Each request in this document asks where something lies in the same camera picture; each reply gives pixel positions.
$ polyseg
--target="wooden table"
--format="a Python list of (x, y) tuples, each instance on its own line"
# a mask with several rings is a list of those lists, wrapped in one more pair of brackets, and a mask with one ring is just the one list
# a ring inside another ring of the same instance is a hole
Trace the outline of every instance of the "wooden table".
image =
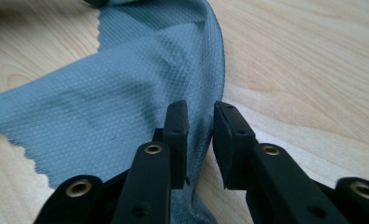
[[(369, 1), (210, 0), (224, 36), (224, 101), (261, 142), (286, 148), (330, 187), (369, 179)], [(0, 1), (0, 92), (93, 54), (99, 12), (79, 0)], [(212, 153), (198, 192), (220, 223), (249, 223)], [(0, 223), (29, 223), (52, 194), (0, 135)]]

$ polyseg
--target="screw hole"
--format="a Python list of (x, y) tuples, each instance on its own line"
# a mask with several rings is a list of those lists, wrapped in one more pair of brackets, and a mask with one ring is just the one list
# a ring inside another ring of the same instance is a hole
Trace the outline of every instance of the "screw hole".
[(78, 180), (68, 186), (65, 194), (70, 198), (80, 197), (91, 190), (92, 184), (87, 179)]
[(313, 216), (318, 217), (318, 218), (326, 218), (327, 214), (326, 212), (320, 208), (319, 206), (316, 205), (310, 205), (307, 207), (307, 210), (309, 213), (311, 213)]
[(279, 149), (274, 148), (274, 147), (263, 147), (263, 151), (266, 154), (271, 155), (271, 156), (276, 156), (276, 155), (280, 154)]
[(149, 214), (149, 204), (148, 203), (140, 203), (135, 205), (132, 209), (132, 215), (135, 217), (145, 217)]
[(162, 151), (162, 147), (160, 147), (160, 146), (149, 146), (149, 147), (146, 147), (145, 151), (148, 154), (157, 154), (157, 153), (160, 153)]
[(358, 195), (362, 196), (365, 199), (369, 199), (369, 186), (356, 181), (350, 184), (350, 188), (357, 193)]

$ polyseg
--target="brass grommet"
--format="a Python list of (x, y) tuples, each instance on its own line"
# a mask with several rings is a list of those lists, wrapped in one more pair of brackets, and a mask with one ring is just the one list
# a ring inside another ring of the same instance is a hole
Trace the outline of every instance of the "brass grommet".
[(88, 191), (91, 190), (91, 188), (92, 183), (89, 182), (89, 180), (81, 179), (68, 186), (67, 190), (65, 191), (65, 194), (70, 198), (77, 198), (88, 193)]
[(356, 182), (351, 183), (349, 186), (355, 193), (369, 200), (369, 186), (368, 185), (362, 182), (356, 181)]
[(275, 147), (263, 147), (263, 152), (265, 152), (268, 155), (271, 156), (276, 156), (278, 154), (280, 154), (279, 149), (275, 148)]
[(145, 151), (148, 154), (158, 154), (162, 151), (162, 147), (156, 146), (156, 145), (151, 145), (151, 146), (146, 147)]

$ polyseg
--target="wooden surface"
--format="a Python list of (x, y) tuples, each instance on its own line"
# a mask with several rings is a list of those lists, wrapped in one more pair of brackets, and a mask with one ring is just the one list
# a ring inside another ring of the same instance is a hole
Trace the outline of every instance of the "wooden surface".
[[(369, 1), (210, 0), (223, 32), (224, 101), (261, 142), (330, 187), (369, 179)], [(0, 92), (95, 53), (98, 10), (81, 1), (0, 0)], [(249, 223), (212, 153), (198, 192), (220, 223)], [(0, 135), (0, 223), (29, 223), (52, 190)]]

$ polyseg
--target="blue cloth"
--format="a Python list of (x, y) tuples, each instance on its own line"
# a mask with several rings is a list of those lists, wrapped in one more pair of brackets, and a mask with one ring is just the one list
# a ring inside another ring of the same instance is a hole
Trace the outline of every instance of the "blue cloth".
[(190, 185), (172, 192), (173, 223), (215, 223), (195, 194), (220, 100), (220, 28), (205, 0), (139, 1), (101, 9), (99, 52), (0, 93), (0, 133), (25, 147), (56, 188), (74, 175), (104, 181), (128, 169), (163, 127), (169, 104), (189, 108)]

